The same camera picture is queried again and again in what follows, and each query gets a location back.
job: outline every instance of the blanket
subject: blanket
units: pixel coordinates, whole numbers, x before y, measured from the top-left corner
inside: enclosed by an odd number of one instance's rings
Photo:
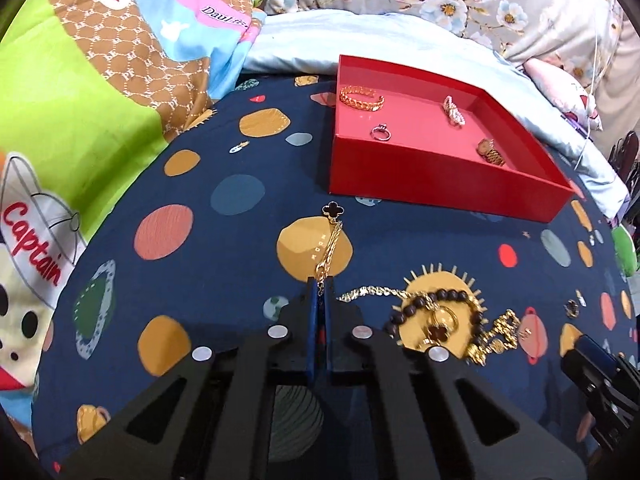
[[[33,385],[88,240],[167,143],[234,88],[263,5],[23,5],[0,43],[0,390]]]

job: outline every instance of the cable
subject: cable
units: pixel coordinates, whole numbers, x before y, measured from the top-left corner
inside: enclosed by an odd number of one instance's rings
[[[609,12],[607,13],[607,21],[605,23],[605,30],[609,30],[609,21],[611,19],[611,15],[613,14],[613,2],[615,0],[609,0]],[[596,69],[598,67],[598,20],[596,19],[597,12],[593,13],[593,22],[594,22],[594,35],[595,35],[595,46],[593,50],[593,71],[591,73],[591,86],[589,88],[589,94],[587,97],[586,104],[586,112],[587,112],[587,137],[584,139],[584,144],[582,145],[582,149],[580,150],[580,155],[578,156],[578,160],[575,162],[574,171],[578,171],[578,166],[582,162],[582,156],[584,155],[584,150],[587,149],[587,144],[591,140],[591,119],[589,117],[589,105],[590,103],[595,103],[595,96],[593,95],[595,92],[594,86],[596,84]]]

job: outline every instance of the black clover pendant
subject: black clover pendant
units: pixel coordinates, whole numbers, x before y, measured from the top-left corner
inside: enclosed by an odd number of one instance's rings
[[[339,206],[337,202],[329,202],[322,208],[322,214],[329,220],[337,220],[342,213],[344,213],[344,208]]]

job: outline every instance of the pink fabric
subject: pink fabric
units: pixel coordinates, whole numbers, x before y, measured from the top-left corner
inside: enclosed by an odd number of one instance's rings
[[[577,121],[585,130],[601,130],[602,121],[593,96],[571,74],[545,61],[531,58],[524,69],[538,90],[564,115]]]
[[[207,27],[230,28],[244,33],[250,25],[250,18],[229,7],[222,0],[177,0],[191,9],[196,19]]]

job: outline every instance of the jewelry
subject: jewelry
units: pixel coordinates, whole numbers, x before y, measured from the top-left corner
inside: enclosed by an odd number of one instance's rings
[[[439,321],[436,318],[437,312],[446,313],[451,318],[453,326],[449,326],[447,323]],[[428,329],[430,339],[434,341],[441,341],[443,343],[447,342],[449,337],[458,331],[459,326],[458,316],[456,316],[453,310],[447,306],[439,306],[436,310],[431,311],[431,323]]]
[[[368,112],[375,112],[382,108],[382,105],[385,103],[385,98],[381,96],[378,97],[378,100],[371,103],[368,101],[361,101],[358,99],[354,99],[353,97],[349,97],[349,94],[357,94],[364,95],[366,97],[376,97],[376,91],[370,88],[364,88],[364,86],[345,86],[340,90],[339,99],[341,102],[346,104],[348,107],[356,108],[356,110],[366,110]]]
[[[385,136],[377,136],[376,133],[385,134]],[[376,140],[382,140],[382,142],[387,142],[391,138],[391,132],[386,127],[386,124],[379,124],[375,128],[371,129],[371,137]]]
[[[476,148],[478,155],[490,164],[496,166],[504,166],[504,159],[498,150],[494,148],[494,142],[491,139],[483,139],[478,143]]]
[[[465,117],[460,113],[458,107],[453,104],[453,98],[450,95],[444,99],[442,109],[444,110],[444,113],[449,116],[449,121],[451,121],[452,124],[456,124],[457,126],[465,125]]]
[[[566,312],[567,317],[571,317],[572,319],[580,316],[580,309],[574,300],[569,300],[564,304],[564,311]]]
[[[342,232],[342,221],[338,220],[338,217],[343,213],[344,208],[339,206],[337,202],[329,202],[322,208],[322,214],[327,217],[332,232],[322,260],[316,265],[318,294],[322,294],[324,291],[324,281],[330,275],[331,260],[334,256],[338,238]],[[480,304],[473,294],[467,294],[464,290],[445,290],[444,288],[439,288],[436,291],[417,290],[409,292],[387,286],[367,285],[350,290],[336,299],[344,303],[349,303],[364,296],[394,296],[405,303],[402,310],[392,311],[389,322],[385,324],[384,330],[393,338],[398,337],[399,326],[405,323],[409,317],[414,316],[419,308],[429,310],[432,319],[434,313],[437,311],[449,314],[452,319],[452,326],[441,322],[436,322],[431,325],[435,326],[436,329],[440,329],[438,335],[442,334],[442,329],[444,328],[444,335],[449,338],[450,334],[459,330],[460,322],[458,317],[448,307],[441,306],[438,302],[456,301],[458,303],[466,303],[471,310],[472,339],[466,347],[465,358],[477,365],[484,366],[486,364],[486,357],[489,354],[501,354],[505,350],[513,350],[518,347],[516,333],[520,326],[520,320],[514,311],[510,309],[507,310],[494,320],[494,324],[490,330],[485,331],[482,326],[488,323],[488,320],[484,318],[484,313],[487,309]],[[429,334],[427,339],[424,340],[424,343],[426,345],[424,349],[426,350],[429,346],[439,345],[440,340],[432,339],[431,334]]]

